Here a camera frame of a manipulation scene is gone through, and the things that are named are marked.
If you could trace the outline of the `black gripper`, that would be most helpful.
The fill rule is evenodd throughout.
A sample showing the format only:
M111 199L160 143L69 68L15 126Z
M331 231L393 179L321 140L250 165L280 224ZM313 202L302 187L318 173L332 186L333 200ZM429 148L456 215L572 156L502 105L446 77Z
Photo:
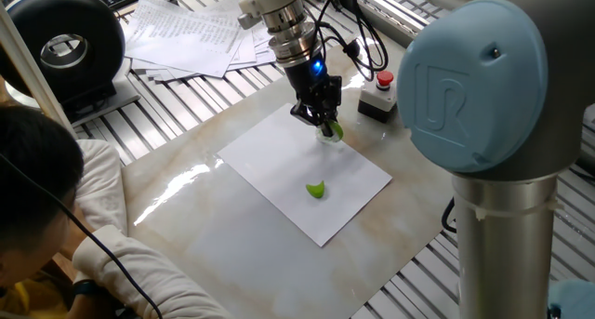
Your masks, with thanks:
M328 74L322 56L288 67L285 73L297 97L290 113L306 125L321 125L322 135L332 138L333 121L337 120L337 108L341 104L342 78Z

